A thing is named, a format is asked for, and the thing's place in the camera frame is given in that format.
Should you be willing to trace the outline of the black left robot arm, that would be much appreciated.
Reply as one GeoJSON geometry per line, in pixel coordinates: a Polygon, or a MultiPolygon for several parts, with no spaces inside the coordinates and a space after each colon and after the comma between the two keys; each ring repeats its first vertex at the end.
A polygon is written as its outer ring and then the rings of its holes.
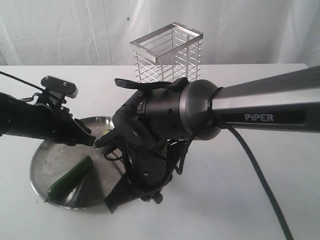
{"type": "Polygon", "coordinates": [[[96,137],[79,119],[60,106],[29,104],[0,94],[0,134],[57,144],[92,146],[96,137]]]}

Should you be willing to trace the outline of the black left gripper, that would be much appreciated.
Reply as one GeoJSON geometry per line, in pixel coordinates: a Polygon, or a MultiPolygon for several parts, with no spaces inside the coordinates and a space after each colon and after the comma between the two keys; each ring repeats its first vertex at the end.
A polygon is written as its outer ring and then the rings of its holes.
{"type": "Polygon", "coordinates": [[[35,110],[36,139],[69,146],[93,146],[96,137],[91,135],[91,130],[62,106],[36,104],[35,110]]]}

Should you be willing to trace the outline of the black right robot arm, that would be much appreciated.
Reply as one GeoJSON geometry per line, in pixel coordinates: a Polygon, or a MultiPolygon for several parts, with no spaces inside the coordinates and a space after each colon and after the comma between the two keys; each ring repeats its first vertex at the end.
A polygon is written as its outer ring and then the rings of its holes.
{"type": "Polygon", "coordinates": [[[181,174],[192,141],[221,129],[320,130],[320,69],[311,67],[228,87],[208,80],[138,83],[117,78],[134,94],[115,112],[114,128],[100,139],[120,150],[125,173],[105,198],[108,209],[141,199],[160,203],[162,188],[181,174]]]}

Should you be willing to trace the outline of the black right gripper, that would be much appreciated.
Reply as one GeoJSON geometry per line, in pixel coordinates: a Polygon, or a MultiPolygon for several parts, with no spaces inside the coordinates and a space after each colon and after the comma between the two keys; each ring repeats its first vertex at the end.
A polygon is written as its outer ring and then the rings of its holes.
{"type": "Polygon", "coordinates": [[[124,173],[104,203],[111,214],[126,203],[138,198],[162,198],[163,185],[168,181],[167,170],[171,164],[167,159],[167,140],[161,139],[154,148],[127,143],[131,159],[131,177],[124,173]]]}

